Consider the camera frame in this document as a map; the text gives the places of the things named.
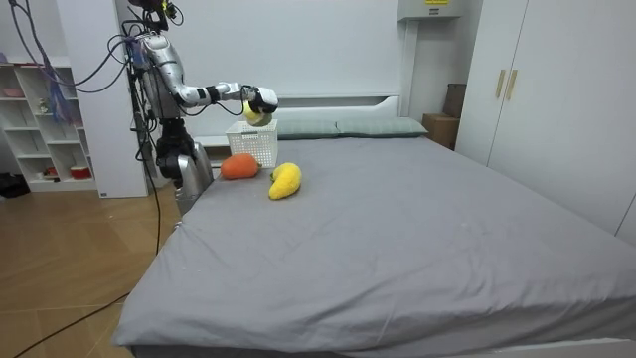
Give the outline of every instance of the shelving unit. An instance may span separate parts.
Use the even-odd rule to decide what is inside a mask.
[[[56,67],[62,80],[73,81],[68,66]],[[19,89],[24,97],[8,97],[4,89]],[[74,166],[87,166],[92,174],[88,142],[83,131],[80,105],[75,89],[61,87],[71,107],[74,124],[58,123],[50,113],[42,113],[40,99],[49,99],[48,82],[35,66],[0,66],[0,125],[31,191],[96,190],[94,179],[76,180]],[[59,182],[43,178],[55,168]]]

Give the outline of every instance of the gray bed sheet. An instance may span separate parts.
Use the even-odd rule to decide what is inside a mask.
[[[279,148],[300,191],[216,181],[114,344],[419,358],[636,337],[636,248],[520,184],[423,138]]]

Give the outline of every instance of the pillow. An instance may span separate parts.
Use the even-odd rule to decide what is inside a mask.
[[[319,139],[335,138],[339,131],[335,120],[297,119],[278,120],[278,139]]]
[[[410,138],[428,132],[419,122],[406,117],[342,119],[336,126],[340,136],[367,138]]]

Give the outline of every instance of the plastic basket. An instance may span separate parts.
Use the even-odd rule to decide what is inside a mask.
[[[274,168],[278,156],[277,120],[263,127],[253,127],[246,121],[234,123],[227,131],[232,154],[249,153],[263,168]]]

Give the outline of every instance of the white wardrobe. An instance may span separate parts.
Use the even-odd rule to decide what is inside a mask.
[[[636,1],[485,0],[456,151],[636,244],[634,103]]]

